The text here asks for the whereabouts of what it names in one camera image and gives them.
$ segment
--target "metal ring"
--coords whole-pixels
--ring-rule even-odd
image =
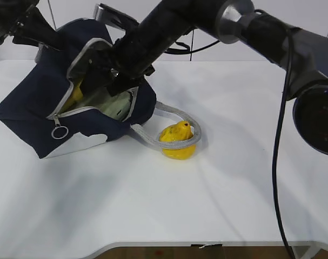
[[[65,133],[62,137],[57,138],[57,137],[55,137],[55,132],[56,132],[56,130],[58,130],[58,129],[60,129],[60,128],[65,129],[65,130],[66,130],[66,133]],[[65,127],[65,126],[58,126],[58,127],[55,127],[55,128],[53,129],[53,131],[51,132],[51,136],[52,136],[54,139],[64,139],[68,134],[69,134],[69,129],[68,129],[67,127]]]

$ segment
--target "wooden floor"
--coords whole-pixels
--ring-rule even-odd
[[[289,259],[282,247],[128,247],[115,248],[97,259]],[[321,251],[314,259],[328,259]]]

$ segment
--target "navy blue bag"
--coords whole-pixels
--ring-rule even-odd
[[[73,136],[100,137],[112,141],[127,134],[131,125],[149,120],[155,109],[156,94],[144,82],[134,90],[131,112],[123,121],[112,119],[97,109],[87,108],[70,115],[55,118],[72,91],[71,74],[83,73],[74,67],[82,52],[112,44],[106,26],[93,19],[73,21],[59,33],[65,40],[66,50],[44,48],[41,57],[29,75],[0,103],[0,120],[17,136],[32,146],[40,158],[52,155]],[[53,138],[54,134],[62,138]],[[87,147],[78,144],[70,153],[101,144],[94,139]]]

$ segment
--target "yellow object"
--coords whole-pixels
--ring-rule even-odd
[[[193,134],[191,132],[189,122],[181,121],[164,129],[160,135],[159,140],[162,142],[182,141],[191,139],[192,136]],[[163,149],[163,153],[169,158],[185,160],[190,158],[194,154],[195,150],[196,145],[193,145],[178,150]]]
[[[82,100],[83,94],[82,94],[82,91],[80,89],[81,84],[82,84],[82,81],[83,81],[83,79],[79,80],[74,85],[73,90],[72,90],[72,93],[71,93],[70,97],[68,98],[68,100],[63,105],[63,107],[61,109],[61,112],[67,111],[72,105],[74,105],[78,101]]]

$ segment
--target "white bag panel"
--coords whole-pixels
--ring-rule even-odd
[[[52,151],[46,158],[54,158],[56,156],[85,150],[103,144],[107,141],[107,139],[108,136],[106,136],[105,134],[98,134],[87,137],[81,132],[78,132],[73,135],[68,141],[66,141],[54,151]]]

